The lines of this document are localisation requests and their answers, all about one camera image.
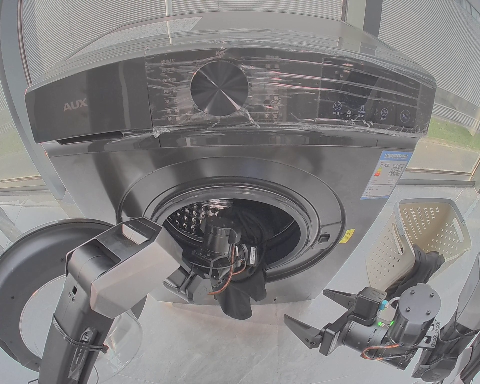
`white laundry basket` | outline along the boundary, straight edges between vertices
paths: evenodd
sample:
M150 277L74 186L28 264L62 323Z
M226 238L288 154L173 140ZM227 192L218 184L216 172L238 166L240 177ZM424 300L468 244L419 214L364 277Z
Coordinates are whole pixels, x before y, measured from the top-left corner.
M370 285L385 290L403 278L415 263L413 244L444 256L445 263L436 274L472 245L467 225L452 200L401 200L368 252Z

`gray tile floor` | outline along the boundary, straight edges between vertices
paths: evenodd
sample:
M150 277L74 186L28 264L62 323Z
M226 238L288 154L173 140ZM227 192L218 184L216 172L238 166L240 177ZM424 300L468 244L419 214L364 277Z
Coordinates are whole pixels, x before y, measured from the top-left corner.
M479 197L473 189L398 186L384 210L328 288L357 292L368 285L365 254L404 198L447 197L466 218L472 249L430 283L442 297L438 319L446 322L454 309L473 258L480 251ZM56 202L48 193L0 195L0 246L19 233L52 220L78 216L71 205ZM257 305L253 316L235 321L215 306L157 302L149 297L140 317L144 337L134 361L108 384L227 383L227 384L410 384L415 364L402 372L366 361L341 347L330 357L309 350L283 325L283 313L321 328L336 319L342 308L323 296L314 300ZM36 378L0 350L2 383L26 383Z

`aux logo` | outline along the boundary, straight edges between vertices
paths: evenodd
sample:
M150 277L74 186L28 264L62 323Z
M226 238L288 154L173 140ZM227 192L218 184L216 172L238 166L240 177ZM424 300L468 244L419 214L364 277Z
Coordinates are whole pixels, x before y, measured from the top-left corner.
M87 102L86 102L86 98L83 99L83 100L77 100L77 101L71 101L70 103L65 103L64 107L63 107L63 112L67 111L67 110L72 110L72 109L78 109L78 108L81 108L81 107L87 107Z

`black cloth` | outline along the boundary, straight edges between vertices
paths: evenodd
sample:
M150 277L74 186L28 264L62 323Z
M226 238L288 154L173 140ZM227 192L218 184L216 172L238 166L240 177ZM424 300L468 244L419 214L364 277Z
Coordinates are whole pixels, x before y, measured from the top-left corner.
M436 251L425 253L418 245L413 245L415 264L411 271L402 279L398 280L386 289L386 300L399 297L407 289L418 283L426 284L430 277L445 262L443 255Z
M220 294L215 295L222 311L238 320L248 319L252 315L250 298L255 301L266 297L266 270L264 262L265 249L263 244L270 239L275 229L274 221L269 220L269 212L259 212L261 207L234 204L223 210L219 216L229 218L241 230L241 243L257 246L259 263L256 267L247 267L241 274L232 277L228 287Z
M261 263L247 278L231 281L222 293L216 295L222 311L234 319L248 319L252 315L250 297L255 301L260 301L267 295L266 277L266 265Z

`orange wire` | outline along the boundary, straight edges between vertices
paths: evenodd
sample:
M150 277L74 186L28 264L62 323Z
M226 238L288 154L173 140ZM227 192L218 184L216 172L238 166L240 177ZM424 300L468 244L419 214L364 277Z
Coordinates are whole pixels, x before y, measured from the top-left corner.
M233 275L235 276L235 275L238 275L238 274L242 273L246 268L247 268L247 262L245 261L243 263L243 268L241 270L239 270L238 272L235 272Z
M223 285L223 287L221 289L219 289L218 291L208 292L209 295L218 295L219 293L222 293L228 287L228 285L230 284L230 280L232 279L232 276L233 276L233 258L234 258L234 255L235 255L235 247L232 246L232 260L231 260L232 265L230 267L230 275L228 276L228 280Z
M367 352L371 349L390 349L390 348L396 348L396 347L399 347L399 346L400 346L400 344L397 343L397 344L391 344L391 345L385 345L385 346L384 345L375 345L375 346L367 347L361 352L360 356L364 359L367 359L367 360L383 360L384 359L383 357L377 357L375 359L373 359L371 357L368 357L367 355L365 355L365 352Z
M235 249L237 250L237 257L238 257L238 255L239 255L238 248L235 247ZM233 275L235 276L235 275L238 275L238 274L242 273L246 268L247 268L247 260L245 259L245 260L243 260L243 268L241 270L239 270L238 272L235 272Z

